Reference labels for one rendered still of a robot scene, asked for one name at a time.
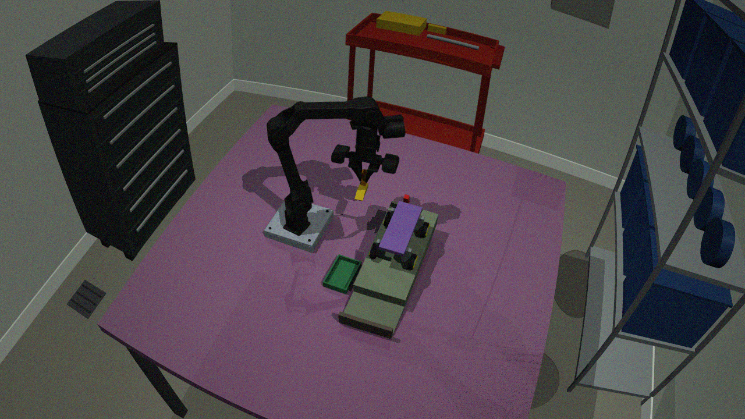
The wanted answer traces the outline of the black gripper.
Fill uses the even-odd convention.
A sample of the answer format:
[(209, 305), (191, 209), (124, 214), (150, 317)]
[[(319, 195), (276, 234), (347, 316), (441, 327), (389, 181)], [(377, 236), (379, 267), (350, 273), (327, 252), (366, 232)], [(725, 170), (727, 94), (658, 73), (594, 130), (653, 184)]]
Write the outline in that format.
[(378, 172), (380, 165), (382, 170), (389, 174), (395, 174), (399, 165), (398, 155), (386, 153), (385, 157), (376, 154), (376, 141), (370, 145), (359, 143), (356, 139), (356, 152), (350, 151), (349, 146), (336, 145), (332, 153), (332, 162), (343, 164), (345, 158), (349, 159), (348, 167), (351, 168), (361, 181), (362, 162), (370, 164), (367, 169), (366, 183), (374, 172)]

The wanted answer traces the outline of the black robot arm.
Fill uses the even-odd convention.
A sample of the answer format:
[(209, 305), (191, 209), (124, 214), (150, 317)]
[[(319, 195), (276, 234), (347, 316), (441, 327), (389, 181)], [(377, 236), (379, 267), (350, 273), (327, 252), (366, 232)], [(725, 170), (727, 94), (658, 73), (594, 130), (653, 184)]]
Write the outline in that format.
[[(405, 136), (403, 116), (383, 116), (374, 98), (357, 97), (345, 102), (297, 102), (268, 121), (268, 141), (278, 153), (287, 178), (290, 194), (285, 198), (284, 230), (300, 236), (311, 225), (308, 211), (313, 203), (313, 194), (296, 169), (289, 146), (289, 136), (306, 119), (350, 119), (352, 130), (357, 129), (357, 141), (370, 145), (376, 141), (379, 151), (380, 137), (387, 139)], [(379, 131), (379, 135), (377, 132)], [(299, 235), (300, 234), (300, 235)]]

